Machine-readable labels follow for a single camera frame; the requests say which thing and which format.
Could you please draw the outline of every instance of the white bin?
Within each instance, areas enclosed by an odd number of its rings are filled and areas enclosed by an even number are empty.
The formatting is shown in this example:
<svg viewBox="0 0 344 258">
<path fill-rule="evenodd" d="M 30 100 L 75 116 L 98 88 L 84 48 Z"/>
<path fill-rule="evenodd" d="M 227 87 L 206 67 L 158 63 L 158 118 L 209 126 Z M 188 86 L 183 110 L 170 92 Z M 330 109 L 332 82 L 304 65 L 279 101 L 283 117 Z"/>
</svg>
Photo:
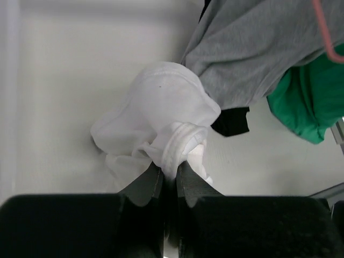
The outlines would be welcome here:
<svg viewBox="0 0 344 258">
<path fill-rule="evenodd" d="M 179 62 L 203 0 L 0 0 L 0 203 L 25 193 L 106 192 L 92 123 L 154 61 Z M 234 195 L 308 195 L 344 182 L 330 131 L 314 146 L 260 101 L 250 132 L 211 132 L 214 186 Z"/>
</svg>

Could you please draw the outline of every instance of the crumpled white fabric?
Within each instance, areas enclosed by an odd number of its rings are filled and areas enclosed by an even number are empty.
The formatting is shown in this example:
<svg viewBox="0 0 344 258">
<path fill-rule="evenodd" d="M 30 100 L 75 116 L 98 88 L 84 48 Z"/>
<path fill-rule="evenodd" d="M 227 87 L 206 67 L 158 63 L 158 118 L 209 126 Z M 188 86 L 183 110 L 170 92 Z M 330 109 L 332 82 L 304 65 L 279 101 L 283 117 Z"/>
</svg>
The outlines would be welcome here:
<svg viewBox="0 0 344 258">
<path fill-rule="evenodd" d="M 135 78 L 120 109 L 112 109 L 91 128 L 96 145 L 120 191 L 153 161 L 167 180 L 187 160 L 208 183 L 202 165 L 207 131 L 220 115 L 219 105 L 186 67 L 158 62 Z"/>
</svg>

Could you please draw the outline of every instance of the pink cord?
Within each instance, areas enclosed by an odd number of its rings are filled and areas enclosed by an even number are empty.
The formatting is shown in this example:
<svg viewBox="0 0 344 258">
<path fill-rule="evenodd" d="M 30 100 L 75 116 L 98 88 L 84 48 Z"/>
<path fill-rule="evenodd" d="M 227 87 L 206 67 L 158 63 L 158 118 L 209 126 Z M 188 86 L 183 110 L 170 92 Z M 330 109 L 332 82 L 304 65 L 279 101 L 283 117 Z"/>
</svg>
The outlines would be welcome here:
<svg viewBox="0 0 344 258">
<path fill-rule="evenodd" d="M 313 7 L 318 19 L 322 39 L 324 40 L 324 43 L 325 43 L 325 50 L 327 52 L 327 57 L 333 62 L 344 63 L 344 56 L 337 54 L 333 49 L 331 36 L 329 34 L 328 27 L 326 25 L 326 19 L 324 16 L 323 9 L 321 7 L 320 0 L 312 0 L 312 3 L 313 3 Z"/>
</svg>

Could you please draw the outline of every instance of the white garment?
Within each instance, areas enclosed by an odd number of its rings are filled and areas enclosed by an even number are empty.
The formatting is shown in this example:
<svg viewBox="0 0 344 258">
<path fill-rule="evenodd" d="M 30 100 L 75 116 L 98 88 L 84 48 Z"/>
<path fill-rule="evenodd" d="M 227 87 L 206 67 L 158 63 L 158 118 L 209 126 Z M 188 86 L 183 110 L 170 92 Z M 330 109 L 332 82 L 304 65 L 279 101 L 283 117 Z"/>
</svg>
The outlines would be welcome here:
<svg viewBox="0 0 344 258">
<path fill-rule="evenodd" d="M 107 156 L 115 191 L 140 176 L 153 161 L 168 180 L 188 160 L 211 183 L 202 165 L 207 131 L 220 107 L 186 67 L 158 62 L 133 81 L 119 110 L 110 110 L 91 128 L 96 145 Z"/>
</svg>

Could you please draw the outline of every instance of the green cloth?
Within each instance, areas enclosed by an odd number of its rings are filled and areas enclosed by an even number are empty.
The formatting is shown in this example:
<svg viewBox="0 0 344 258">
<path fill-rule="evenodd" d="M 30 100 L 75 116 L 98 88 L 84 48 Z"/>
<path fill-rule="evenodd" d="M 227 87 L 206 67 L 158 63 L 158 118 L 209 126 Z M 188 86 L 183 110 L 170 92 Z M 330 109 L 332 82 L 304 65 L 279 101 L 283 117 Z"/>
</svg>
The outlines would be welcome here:
<svg viewBox="0 0 344 258">
<path fill-rule="evenodd" d="M 335 48 L 344 55 L 344 44 Z M 344 64 L 326 54 L 290 68 L 268 96 L 272 113 L 301 138 L 318 144 L 325 131 L 344 117 Z"/>
</svg>

